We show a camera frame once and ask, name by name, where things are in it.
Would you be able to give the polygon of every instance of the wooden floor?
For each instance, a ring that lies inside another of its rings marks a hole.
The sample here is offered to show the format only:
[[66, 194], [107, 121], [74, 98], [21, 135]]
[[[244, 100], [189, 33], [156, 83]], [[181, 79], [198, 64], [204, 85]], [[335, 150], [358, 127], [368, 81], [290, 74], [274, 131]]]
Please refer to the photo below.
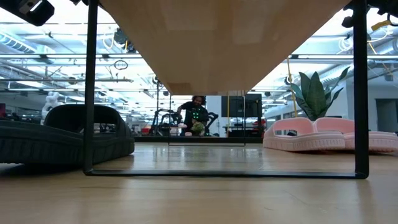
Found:
[[[347, 153], [137, 144], [102, 169], [352, 171]], [[86, 177], [0, 165], [1, 223], [397, 223], [398, 155], [371, 156], [367, 180]]]

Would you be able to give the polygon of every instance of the snake plant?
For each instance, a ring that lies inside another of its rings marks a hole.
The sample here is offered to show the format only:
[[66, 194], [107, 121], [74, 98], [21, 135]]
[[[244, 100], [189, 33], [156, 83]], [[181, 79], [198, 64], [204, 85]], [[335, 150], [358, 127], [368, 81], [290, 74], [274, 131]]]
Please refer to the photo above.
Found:
[[334, 100], [338, 98], [343, 88], [337, 90], [333, 97], [332, 91], [338, 86], [338, 83], [347, 76], [348, 69], [349, 67], [343, 70], [337, 82], [332, 87], [328, 85], [325, 89], [323, 88], [317, 72], [315, 72], [311, 78], [300, 72], [301, 88], [291, 83], [297, 104], [304, 110], [310, 120], [315, 121], [326, 115], [326, 112]]

